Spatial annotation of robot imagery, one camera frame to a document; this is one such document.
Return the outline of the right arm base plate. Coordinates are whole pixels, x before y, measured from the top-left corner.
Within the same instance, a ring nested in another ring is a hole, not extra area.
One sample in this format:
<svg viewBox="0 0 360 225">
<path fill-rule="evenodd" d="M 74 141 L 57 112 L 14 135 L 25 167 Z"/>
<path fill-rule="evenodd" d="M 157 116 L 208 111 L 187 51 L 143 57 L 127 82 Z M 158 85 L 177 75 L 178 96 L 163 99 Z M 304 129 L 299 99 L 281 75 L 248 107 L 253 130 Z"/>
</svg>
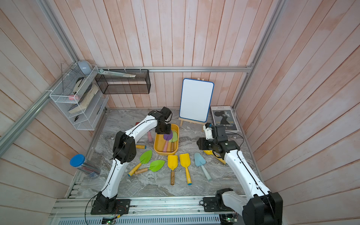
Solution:
<svg viewBox="0 0 360 225">
<path fill-rule="evenodd" d="M 205 212 L 243 212 L 243 199 L 225 195 L 218 197 L 204 197 L 202 205 Z"/>
</svg>

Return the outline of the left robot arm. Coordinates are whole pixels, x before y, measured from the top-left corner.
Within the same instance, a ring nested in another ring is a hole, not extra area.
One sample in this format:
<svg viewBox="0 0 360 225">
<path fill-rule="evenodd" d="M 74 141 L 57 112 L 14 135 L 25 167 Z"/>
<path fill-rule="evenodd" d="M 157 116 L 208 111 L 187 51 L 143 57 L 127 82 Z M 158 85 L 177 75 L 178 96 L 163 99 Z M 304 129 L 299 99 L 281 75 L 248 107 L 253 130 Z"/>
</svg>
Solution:
<svg viewBox="0 0 360 225">
<path fill-rule="evenodd" d="M 94 201 L 95 206 L 105 212 L 111 213 L 116 208 L 118 187 L 127 165 L 135 158 L 136 144 L 140 138 L 146 135 L 153 128 L 159 135 L 170 134 L 172 112 L 169 108 L 163 107 L 160 111 L 152 110 L 139 124 L 133 128 L 115 136 L 112 155 L 112 167 L 107 180 Z"/>
</svg>

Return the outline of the black mesh basket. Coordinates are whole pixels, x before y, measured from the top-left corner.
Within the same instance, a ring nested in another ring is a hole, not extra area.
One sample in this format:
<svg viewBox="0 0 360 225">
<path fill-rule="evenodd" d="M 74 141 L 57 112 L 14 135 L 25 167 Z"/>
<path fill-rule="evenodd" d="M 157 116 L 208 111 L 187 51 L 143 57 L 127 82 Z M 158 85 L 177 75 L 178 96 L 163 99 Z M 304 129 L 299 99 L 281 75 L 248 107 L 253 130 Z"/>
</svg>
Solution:
<svg viewBox="0 0 360 225">
<path fill-rule="evenodd" d="M 149 94 L 151 81 L 145 69 L 104 69 L 135 74 L 135 78 L 115 78 L 97 74 L 95 81 L 104 94 Z"/>
</svg>

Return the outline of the light green ruler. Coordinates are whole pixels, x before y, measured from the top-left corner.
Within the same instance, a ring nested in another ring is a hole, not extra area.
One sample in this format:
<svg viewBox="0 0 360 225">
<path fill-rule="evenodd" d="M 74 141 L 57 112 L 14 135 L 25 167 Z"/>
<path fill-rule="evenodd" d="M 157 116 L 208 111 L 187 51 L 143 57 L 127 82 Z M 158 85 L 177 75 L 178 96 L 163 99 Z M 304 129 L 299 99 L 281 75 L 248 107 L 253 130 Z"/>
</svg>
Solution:
<svg viewBox="0 0 360 225">
<path fill-rule="evenodd" d="M 135 78 L 136 77 L 135 74 L 115 72 L 115 71 L 103 70 L 103 69 L 100 69 L 98 71 L 98 74 L 104 75 L 105 77 L 115 77 L 115 78 Z"/>
</svg>

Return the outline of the whiteboard blue frame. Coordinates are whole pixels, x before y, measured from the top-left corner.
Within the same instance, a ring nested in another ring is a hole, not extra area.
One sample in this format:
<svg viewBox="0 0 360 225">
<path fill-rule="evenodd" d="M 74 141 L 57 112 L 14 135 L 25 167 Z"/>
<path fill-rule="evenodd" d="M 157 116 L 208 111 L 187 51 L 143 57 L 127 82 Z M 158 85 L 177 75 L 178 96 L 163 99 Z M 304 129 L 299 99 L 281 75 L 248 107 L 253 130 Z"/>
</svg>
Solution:
<svg viewBox="0 0 360 225">
<path fill-rule="evenodd" d="M 185 78 L 182 84 L 179 117 L 197 122 L 206 122 L 213 90 L 213 82 Z"/>
</svg>

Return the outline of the wooden easel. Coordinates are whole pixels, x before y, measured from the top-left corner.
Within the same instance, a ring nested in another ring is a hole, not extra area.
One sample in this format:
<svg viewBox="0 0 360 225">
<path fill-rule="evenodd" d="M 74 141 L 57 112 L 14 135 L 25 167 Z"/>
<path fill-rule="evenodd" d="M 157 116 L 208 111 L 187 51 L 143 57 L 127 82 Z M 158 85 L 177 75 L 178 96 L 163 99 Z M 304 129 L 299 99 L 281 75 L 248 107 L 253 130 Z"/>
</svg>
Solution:
<svg viewBox="0 0 360 225">
<path fill-rule="evenodd" d="M 184 119 L 184 118 L 179 118 L 179 121 L 180 121 L 180 126 L 182 126 L 184 122 L 188 122 L 191 124 L 199 124 L 199 125 L 201 125 L 202 131 L 204 131 L 203 127 L 207 123 L 207 122 L 200 122 L 200 121 L 189 120 L 189 119 Z"/>
</svg>

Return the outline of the black and white book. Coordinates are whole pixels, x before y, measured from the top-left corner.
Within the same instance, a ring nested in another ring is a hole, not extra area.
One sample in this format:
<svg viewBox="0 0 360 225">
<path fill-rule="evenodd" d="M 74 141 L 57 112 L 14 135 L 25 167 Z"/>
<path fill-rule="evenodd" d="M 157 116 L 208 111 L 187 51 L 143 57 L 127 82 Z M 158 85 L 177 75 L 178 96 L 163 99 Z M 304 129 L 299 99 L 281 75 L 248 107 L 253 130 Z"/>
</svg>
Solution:
<svg viewBox="0 0 360 225">
<path fill-rule="evenodd" d="M 213 124 L 222 125 L 226 132 L 238 132 L 239 128 L 230 106 L 211 106 Z"/>
</svg>

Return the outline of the blue-lid tube container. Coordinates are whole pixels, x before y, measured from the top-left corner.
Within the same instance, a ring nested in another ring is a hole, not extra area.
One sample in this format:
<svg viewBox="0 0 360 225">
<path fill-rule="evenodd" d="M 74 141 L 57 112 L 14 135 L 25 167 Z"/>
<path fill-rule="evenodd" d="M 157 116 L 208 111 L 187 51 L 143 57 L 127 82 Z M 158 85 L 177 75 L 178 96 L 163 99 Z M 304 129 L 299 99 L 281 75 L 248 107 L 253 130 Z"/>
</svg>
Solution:
<svg viewBox="0 0 360 225">
<path fill-rule="evenodd" d="M 90 178 L 96 178 L 101 173 L 101 170 L 91 161 L 87 160 L 86 157 L 82 154 L 73 156 L 70 160 L 70 165 L 79 171 L 82 171 L 87 177 Z"/>
</svg>

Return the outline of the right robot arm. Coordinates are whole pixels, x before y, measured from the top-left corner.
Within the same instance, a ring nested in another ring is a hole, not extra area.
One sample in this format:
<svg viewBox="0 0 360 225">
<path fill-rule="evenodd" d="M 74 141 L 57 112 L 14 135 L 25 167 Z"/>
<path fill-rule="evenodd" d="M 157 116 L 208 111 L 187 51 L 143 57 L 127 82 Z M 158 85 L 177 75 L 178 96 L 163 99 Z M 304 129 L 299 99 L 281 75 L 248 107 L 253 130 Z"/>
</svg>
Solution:
<svg viewBox="0 0 360 225">
<path fill-rule="evenodd" d="M 240 214 L 246 225 L 281 225 L 283 199 L 266 187 L 246 161 L 236 141 L 229 140 L 223 125 L 206 123 L 205 137 L 199 138 L 197 146 L 202 151 L 212 151 L 232 169 L 245 195 L 231 188 L 218 190 L 214 197 L 203 198 L 206 212 L 234 211 Z"/>
</svg>

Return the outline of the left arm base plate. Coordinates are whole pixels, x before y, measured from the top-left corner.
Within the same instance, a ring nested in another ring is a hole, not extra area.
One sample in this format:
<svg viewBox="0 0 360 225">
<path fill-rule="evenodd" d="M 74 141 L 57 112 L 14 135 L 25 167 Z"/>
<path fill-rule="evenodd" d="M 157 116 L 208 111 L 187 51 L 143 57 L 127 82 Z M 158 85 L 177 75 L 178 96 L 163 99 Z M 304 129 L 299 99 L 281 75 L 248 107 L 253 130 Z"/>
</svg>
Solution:
<svg viewBox="0 0 360 225">
<path fill-rule="evenodd" d="M 130 199 L 95 200 L 91 215 L 128 214 L 130 202 Z"/>
</svg>

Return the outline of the light green shovel wooden handle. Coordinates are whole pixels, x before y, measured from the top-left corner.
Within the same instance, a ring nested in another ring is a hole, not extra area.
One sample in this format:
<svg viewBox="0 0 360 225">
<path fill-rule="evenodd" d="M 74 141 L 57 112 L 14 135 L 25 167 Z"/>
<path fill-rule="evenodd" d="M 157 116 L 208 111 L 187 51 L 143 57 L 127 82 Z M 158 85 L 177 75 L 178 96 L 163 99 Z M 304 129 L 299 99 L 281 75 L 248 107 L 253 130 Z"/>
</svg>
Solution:
<svg viewBox="0 0 360 225">
<path fill-rule="evenodd" d="M 176 131 L 172 131 L 172 139 L 170 140 L 170 143 L 171 143 L 170 151 L 171 152 L 174 152 L 174 145 L 177 140 L 178 140 L 178 133 Z"/>
</svg>

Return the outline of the yellow scoop left blue tip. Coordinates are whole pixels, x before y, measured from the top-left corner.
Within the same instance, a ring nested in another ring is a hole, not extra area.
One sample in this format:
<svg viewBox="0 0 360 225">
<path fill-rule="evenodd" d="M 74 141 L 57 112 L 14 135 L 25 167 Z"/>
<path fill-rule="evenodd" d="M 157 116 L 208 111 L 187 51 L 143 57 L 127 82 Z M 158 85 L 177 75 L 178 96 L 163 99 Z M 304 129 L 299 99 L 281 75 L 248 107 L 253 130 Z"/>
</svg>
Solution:
<svg viewBox="0 0 360 225">
<path fill-rule="evenodd" d="M 136 145 L 136 148 L 138 148 L 138 149 L 146 149 L 147 146 L 146 145 Z"/>
</svg>

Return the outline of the light blue shovel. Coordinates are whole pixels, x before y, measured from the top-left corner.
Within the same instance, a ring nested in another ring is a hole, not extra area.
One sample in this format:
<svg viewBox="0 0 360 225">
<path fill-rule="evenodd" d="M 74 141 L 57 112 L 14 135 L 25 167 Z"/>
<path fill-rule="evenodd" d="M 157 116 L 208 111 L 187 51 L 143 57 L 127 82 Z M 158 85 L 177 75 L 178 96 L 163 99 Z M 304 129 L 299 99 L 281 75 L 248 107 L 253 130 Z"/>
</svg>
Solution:
<svg viewBox="0 0 360 225">
<path fill-rule="evenodd" d="M 207 180 L 209 182 L 212 181 L 212 177 L 210 176 L 210 174 L 208 173 L 208 171 L 204 167 L 204 165 L 206 164 L 206 160 L 202 157 L 202 155 L 200 153 L 196 152 L 194 154 L 194 159 L 195 159 L 196 166 L 201 167 L 201 169 L 202 169 L 205 177 L 207 178 Z"/>
</svg>

